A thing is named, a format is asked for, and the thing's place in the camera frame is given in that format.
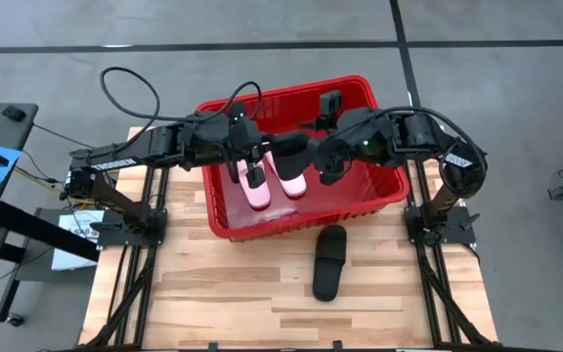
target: red basket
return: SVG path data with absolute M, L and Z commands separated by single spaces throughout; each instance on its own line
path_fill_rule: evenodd
M 297 129 L 301 122 L 319 115 L 319 96 L 332 90 L 342 92 L 343 110 L 377 107 L 368 82 L 351 75 L 263 93 L 262 106 L 254 120 L 260 130 L 281 133 Z M 237 97 L 247 111 L 255 109 L 257 95 Z M 226 100 L 201 104 L 197 110 L 218 110 Z M 311 226 L 335 223 L 350 217 L 374 213 L 386 204 L 402 200 L 410 185 L 402 168 L 377 167 L 354 162 L 349 172 L 332 186 L 319 182 L 319 173 L 304 173 L 306 194 L 288 198 L 269 166 L 265 166 L 271 204 L 253 210 L 240 184 L 234 184 L 224 165 L 203 167 L 203 184 L 210 228 L 216 236 L 244 241 Z

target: gray floor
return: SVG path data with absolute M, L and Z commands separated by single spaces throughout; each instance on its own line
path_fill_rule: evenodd
M 563 0 L 400 2 L 409 40 L 563 39 Z M 395 37 L 383 0 L 0 0 L 0 46 Z M 563 201 L 546 196 L 563 167 L 563 48 L 413 49 L 411 58 L 421 102 L 451 116 L 489 153 L 487 183 L 468 203 L 482 213 L 476 233 L 501 341 L 563 349 Z M 0 102 L 36 103 L 37 123 L 107 144 L 142 122 L 102 96 L 97 75 L 113 65 L 147 77 L 162 111 L 178 115 L 246 79 L 271 89 L 360 74 L 382 106 L 407 102 L 397 49 L 0 54 Z M 152 109 L 142 85 L 113 83 L 128 107 Z M 73 148 L 35 130 L 26 150 L 46 173 L 63 177 Z M 25 157 L 21 165 L 31 167 Z M 27 211 L 62 206 L 18 178 L 5 199 Z M 0 275 L 8 269 L 0 263 Z M 70 347 L 91 283 L 87 272 L 66 285 L 23 284 L 14 311 L 27 324 L 0 325 L 0 350 Z

